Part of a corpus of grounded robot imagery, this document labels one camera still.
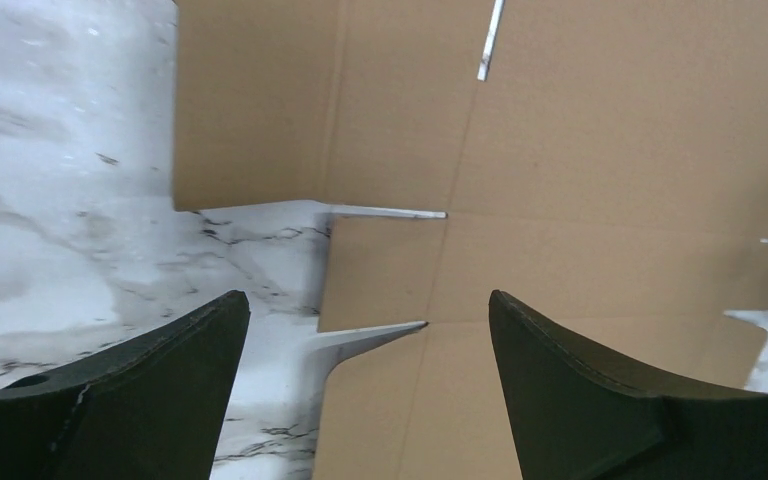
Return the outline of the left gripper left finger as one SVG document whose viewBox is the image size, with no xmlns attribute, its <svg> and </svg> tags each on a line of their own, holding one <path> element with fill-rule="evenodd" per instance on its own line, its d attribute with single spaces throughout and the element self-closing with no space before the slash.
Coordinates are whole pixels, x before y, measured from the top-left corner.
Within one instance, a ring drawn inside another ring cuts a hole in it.
<svg viewBox="0 0 768 480">
<path fill-rule="evenodd" d="M 0 479 L 206 479 L 250 320 L 229 291 L 0 389 Z"/>
</svg>

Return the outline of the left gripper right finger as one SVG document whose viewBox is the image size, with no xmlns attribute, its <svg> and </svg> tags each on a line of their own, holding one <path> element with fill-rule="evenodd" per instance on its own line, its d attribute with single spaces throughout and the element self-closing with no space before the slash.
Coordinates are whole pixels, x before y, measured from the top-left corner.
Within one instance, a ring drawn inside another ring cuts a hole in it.
<svg viewBox="0 0 768 480">
<path fill-rule="evenodd" d="M 489 298 L 526 479 L 768 479 L 768 394 L 678 375 Z"/>
</svg>

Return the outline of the brown cardboard box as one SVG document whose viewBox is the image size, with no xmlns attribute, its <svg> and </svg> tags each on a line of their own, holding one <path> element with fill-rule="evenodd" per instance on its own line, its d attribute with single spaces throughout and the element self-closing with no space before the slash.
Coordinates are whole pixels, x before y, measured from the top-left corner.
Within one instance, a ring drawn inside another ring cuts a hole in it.
<svg viewBox="0 0 768 480">
<path fill-rule="evenodd" d="M 768 1 L 181 1 L 179 210 L 339 214 L 319 328 L 423 320 L 325 381 L 317 479 L 526 479 L 495 290 L 744 389 L 767 335 Z"/>
</svg>

